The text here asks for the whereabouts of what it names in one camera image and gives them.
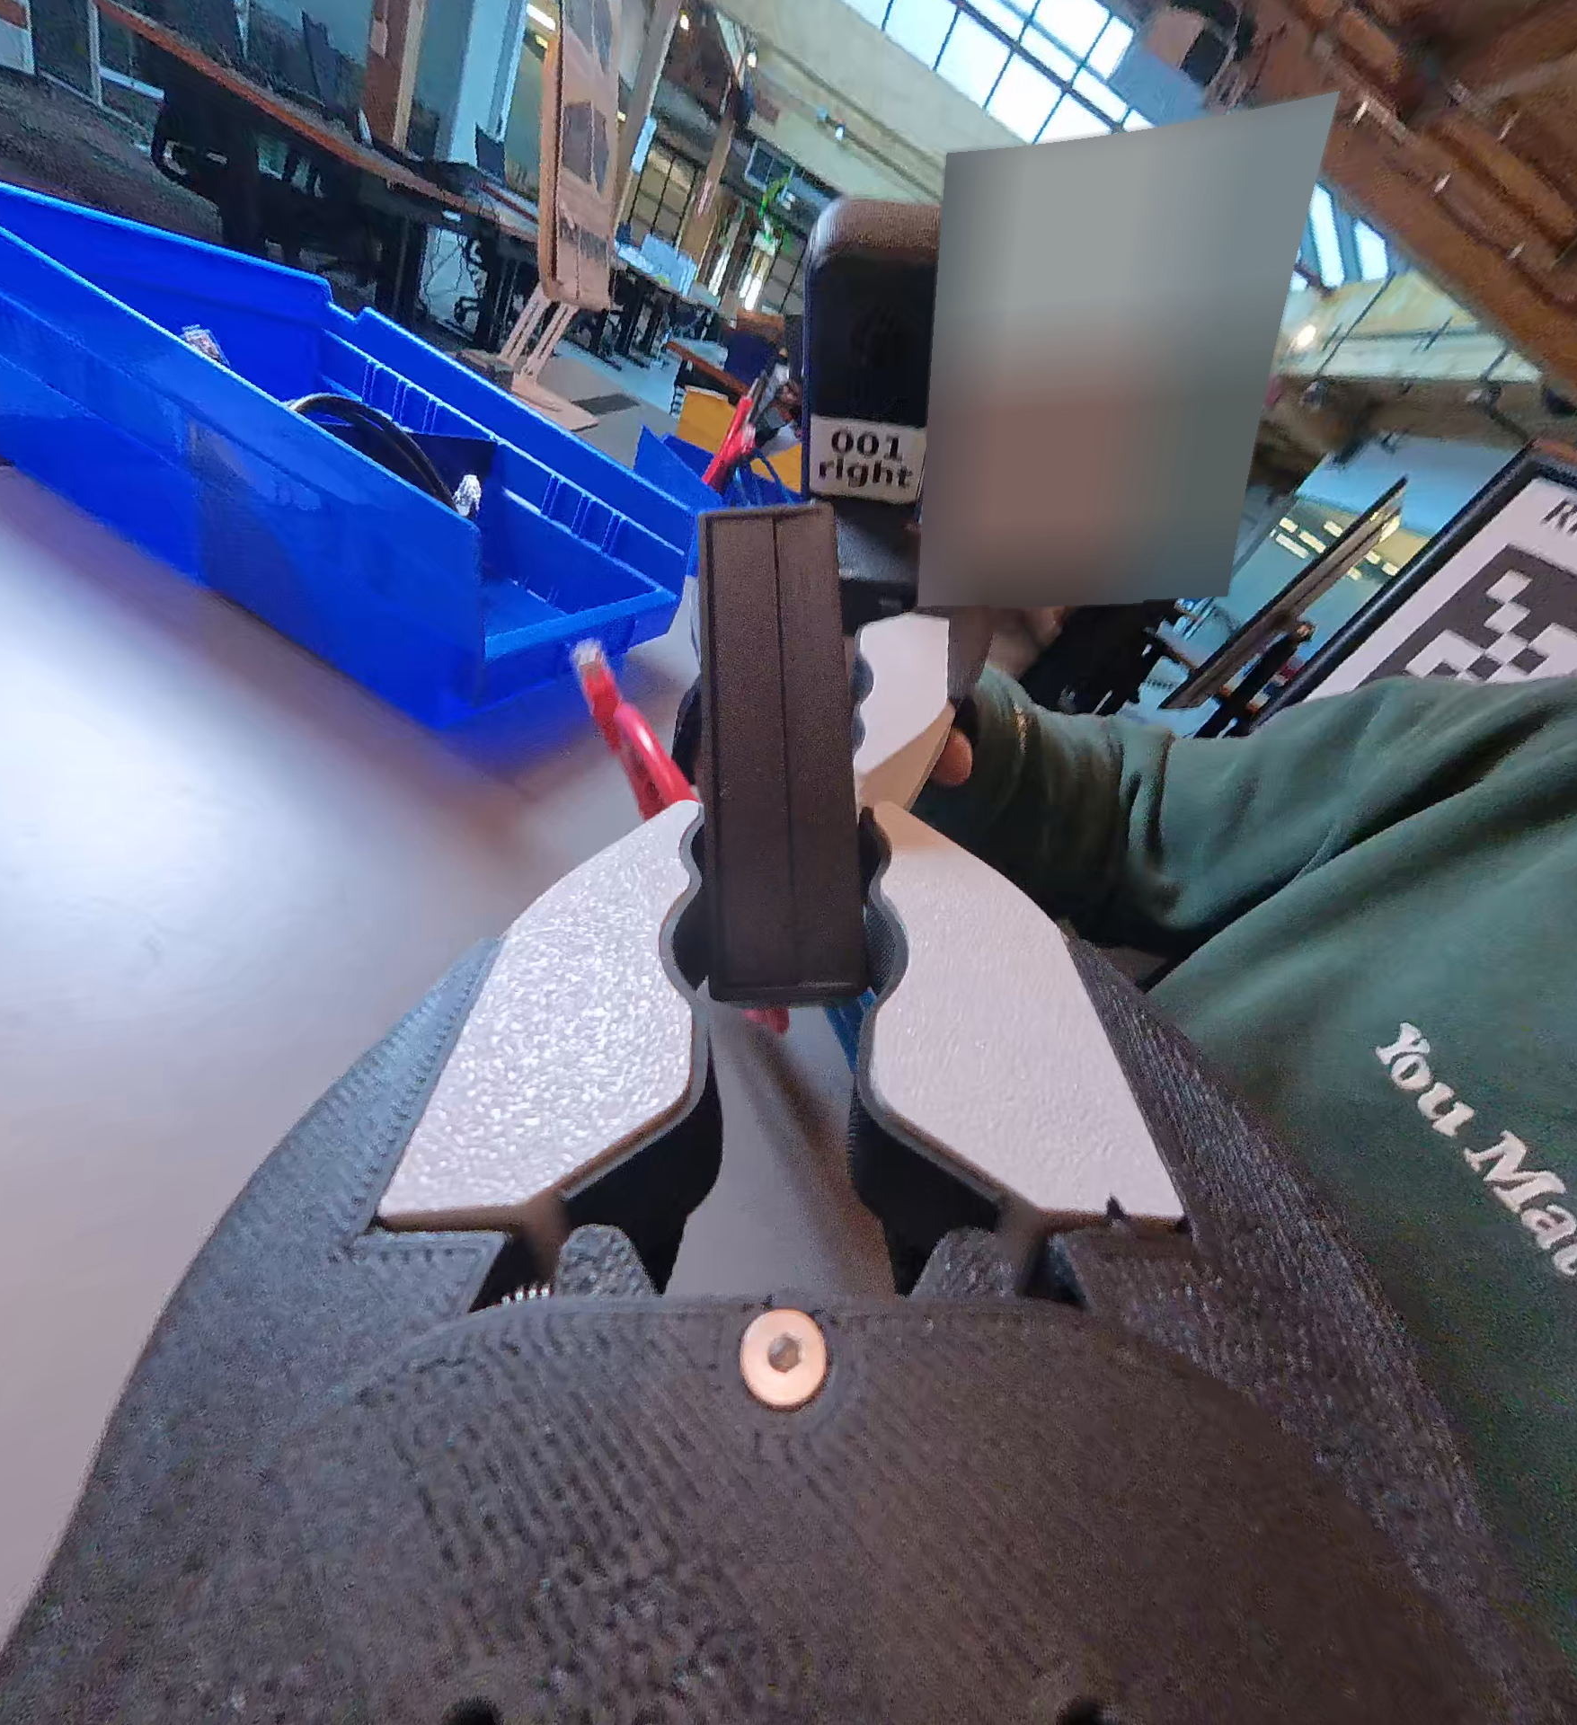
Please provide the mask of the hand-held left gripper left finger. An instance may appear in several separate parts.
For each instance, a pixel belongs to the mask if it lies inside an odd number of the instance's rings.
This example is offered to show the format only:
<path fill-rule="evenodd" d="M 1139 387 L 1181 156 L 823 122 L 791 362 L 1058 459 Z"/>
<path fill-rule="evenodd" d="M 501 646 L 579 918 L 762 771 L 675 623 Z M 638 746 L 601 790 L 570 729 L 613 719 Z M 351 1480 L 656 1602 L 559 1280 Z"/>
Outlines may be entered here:
<path fill-rule="evenodd" d="M 378 1198 L 389 1231 L 675 1233 L 713 1183 L 712 1040 L 673 932 L 701 809 L 670 804 L 505 930 Z"/>

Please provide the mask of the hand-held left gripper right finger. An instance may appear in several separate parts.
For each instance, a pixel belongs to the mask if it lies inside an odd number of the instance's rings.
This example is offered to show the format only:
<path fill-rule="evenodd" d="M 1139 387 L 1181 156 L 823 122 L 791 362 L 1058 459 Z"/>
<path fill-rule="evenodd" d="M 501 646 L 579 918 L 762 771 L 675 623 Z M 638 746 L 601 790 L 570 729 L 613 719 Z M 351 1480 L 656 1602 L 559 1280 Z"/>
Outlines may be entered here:
<path fill-rule="evenodd" d="M 1179 1228 L 1186 1200 L 1056 919 L 906 807 L 868 816 L 887 949 L 860 1050 L 868 1116 L 1005 1237 Z"/>

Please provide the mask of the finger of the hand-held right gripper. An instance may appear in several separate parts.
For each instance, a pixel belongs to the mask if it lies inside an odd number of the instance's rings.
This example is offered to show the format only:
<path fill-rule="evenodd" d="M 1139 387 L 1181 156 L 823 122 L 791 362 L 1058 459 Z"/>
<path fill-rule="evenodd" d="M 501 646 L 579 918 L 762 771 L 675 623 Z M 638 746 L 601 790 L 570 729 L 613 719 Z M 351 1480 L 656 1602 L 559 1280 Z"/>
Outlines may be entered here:
<path fill-rule="evenodd" d="M 854 640 L 854 779 L 860 810 L 912 809 L 950 727 L 948 616 L 873 619 Z"/>

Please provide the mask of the blue plastic bin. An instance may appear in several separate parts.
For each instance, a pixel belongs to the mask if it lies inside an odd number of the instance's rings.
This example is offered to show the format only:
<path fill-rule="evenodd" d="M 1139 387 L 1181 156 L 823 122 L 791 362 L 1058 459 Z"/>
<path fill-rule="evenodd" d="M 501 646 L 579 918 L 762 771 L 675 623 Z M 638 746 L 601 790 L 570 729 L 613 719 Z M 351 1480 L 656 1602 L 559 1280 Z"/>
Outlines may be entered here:
<path fill-rule="evenodd" d="M 405 430 L 498 441 L 474 523 Z M 676 497 L 325 277 L 5 182 L 0 457 L 431 727 L 664 634 L 696 563 Z"/>
<path fill-rule="evenodd" d="M 638 433 L 633 472 L 693 512 L 799 506 L 806 500 L 766 455 L 753 455 L 750 462 L 735 465 L 724 486 L 706 480 L 712 460 L 713 455 L 696 444 L 673 435 L 661 437 L 648 425 Z"/>

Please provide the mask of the person's right forearm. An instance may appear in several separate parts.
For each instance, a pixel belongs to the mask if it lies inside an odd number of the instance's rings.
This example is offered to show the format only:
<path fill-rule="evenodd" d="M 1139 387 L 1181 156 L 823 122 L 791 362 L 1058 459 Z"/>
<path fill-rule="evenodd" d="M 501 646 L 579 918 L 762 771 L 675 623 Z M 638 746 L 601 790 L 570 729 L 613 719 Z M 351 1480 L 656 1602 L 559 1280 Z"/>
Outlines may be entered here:
<path fill-rule="evenodd" d="M 1384 678 L 1227 739 L 1060 716 L 1001 674 L 966 716 L 972 773 L 914 813 L 1092 944 L 1190 962 L 1332 929 L 1577 977 L 1577 674 Z"/>

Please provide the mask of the person's right hand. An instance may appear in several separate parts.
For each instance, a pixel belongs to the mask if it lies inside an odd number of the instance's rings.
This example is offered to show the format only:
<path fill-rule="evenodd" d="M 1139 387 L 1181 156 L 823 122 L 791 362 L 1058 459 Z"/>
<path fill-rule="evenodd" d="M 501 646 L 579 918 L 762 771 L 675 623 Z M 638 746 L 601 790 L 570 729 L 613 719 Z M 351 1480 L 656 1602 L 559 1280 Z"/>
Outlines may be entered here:
<path fill-rule="evenodd" d="M 948 614 L 948 703 L 950 727 L 932 781 L 959 788 L 972 773 L 972 691 L 984 669 L 996 667 L 1015 678 L 1028 672 L 1058 640 L 1067 607 L 1040 609 L 954 609 Z"/>

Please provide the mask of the cardboard stand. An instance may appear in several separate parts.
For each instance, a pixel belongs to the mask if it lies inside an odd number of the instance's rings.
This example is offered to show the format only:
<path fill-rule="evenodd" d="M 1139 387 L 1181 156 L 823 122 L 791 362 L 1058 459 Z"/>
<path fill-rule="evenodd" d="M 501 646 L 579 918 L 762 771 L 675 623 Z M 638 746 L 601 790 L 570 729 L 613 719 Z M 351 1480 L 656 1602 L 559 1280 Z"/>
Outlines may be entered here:
<path fill-rule="evenodd" d="M 582 433 L 594 416 L 552 394 L 545 368 L 582 313 L 609 310 L 620 170 L 620 61 L 635 4 L 555 4 L 545 54 L 538 161 L 538 282 L 502 344 L 508 389 Z"/>

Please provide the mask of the person's green sweatshirt torso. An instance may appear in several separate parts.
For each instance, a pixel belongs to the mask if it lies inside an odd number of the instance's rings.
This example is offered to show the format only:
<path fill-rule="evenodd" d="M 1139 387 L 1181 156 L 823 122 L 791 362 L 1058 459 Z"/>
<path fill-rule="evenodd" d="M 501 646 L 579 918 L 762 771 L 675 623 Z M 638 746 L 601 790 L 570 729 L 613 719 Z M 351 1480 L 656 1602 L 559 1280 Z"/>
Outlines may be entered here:
<path fill-rule="evenodd" d="M 1577 816 L 1144 847 L 1116 939 L 1306 1158 L 1577 1670 Z"/>

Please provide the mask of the long wooden desk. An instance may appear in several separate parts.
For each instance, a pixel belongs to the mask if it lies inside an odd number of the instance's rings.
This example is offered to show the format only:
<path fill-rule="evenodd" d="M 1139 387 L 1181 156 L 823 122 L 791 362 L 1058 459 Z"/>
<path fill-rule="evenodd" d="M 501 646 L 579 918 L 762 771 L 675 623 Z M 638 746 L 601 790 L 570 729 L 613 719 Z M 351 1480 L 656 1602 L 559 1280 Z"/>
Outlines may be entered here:
<path fill-rule="evenodd" d="M 102 94 L 152 106 L 152 170 L 225 244 L 410 329 L 498 348 L 536 284 L 508 180 L 527 4 L 87 4 Z"/>

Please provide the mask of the square code sign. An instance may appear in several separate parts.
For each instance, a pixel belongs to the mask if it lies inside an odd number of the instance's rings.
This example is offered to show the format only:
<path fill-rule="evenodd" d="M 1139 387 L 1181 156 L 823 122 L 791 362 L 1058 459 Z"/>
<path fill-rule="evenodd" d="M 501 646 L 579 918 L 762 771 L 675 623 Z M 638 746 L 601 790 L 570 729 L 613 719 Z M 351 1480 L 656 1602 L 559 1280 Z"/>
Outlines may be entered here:
<path fill-rule="evenodd" d="M 1279 705 L 1381 678 L 1510 685 L 1574 674 L 1577 451 L 1536 444 L 1321 647 Z"/>

